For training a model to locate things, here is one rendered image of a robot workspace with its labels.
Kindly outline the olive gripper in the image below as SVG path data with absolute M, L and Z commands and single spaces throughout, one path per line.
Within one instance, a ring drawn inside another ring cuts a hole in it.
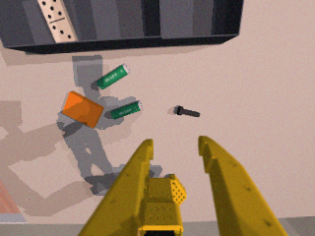
M 242 164 L 207 136 L 199 136 L 198 151 L 210 176 L 220 236 L 288 236 Z M 153 159 L 154 140 L 146 139 L 78 236 L 138 236 Z

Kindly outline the white domino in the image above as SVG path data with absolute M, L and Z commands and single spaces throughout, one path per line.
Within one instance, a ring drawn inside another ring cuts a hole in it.
M 37 0 L 56 42 L 78 41 L 63 0 Z

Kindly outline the black bolt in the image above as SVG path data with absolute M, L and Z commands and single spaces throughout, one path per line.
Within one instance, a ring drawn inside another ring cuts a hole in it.
M 195 112 L 195 111 L 191 111 L 191 110 L 186 110 L 183 109 L 183 106 L 179 106 L 177 109 L 177 115 L 190 115 L 190 116 L 194 116 L 194 117 L 200 117 L 200 113 L 199 112 Z

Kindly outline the green aa battery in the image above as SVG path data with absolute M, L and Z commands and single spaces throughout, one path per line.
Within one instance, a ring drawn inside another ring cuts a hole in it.
M 100 89 L 106 89 L 107 87 L 111 86 L 112 84 L 116 83 L 123 77 L 127 76 L 130 74 L 130 69 L 129 67 L 124 63 L 117 69 L 113 70 L 109 74 L 105 75 L 98 81 L 96 81 L 98 87 Z
M 140 110 L 143 110 L 143 104 L 141 103 L 141 101 L 138 101 L 111 111 L 111 117 L 113 119 L 118 119 L 120 117 L 138 112 Z

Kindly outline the dark grey bin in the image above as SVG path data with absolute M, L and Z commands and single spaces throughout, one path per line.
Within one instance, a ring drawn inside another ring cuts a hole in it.
M 223 44 L 239 36 L 244 5 L 244 0 L 63 2 L 79 41 L 56 42 L 37 0 L 0 0 L 3 47 L 45 55 Z

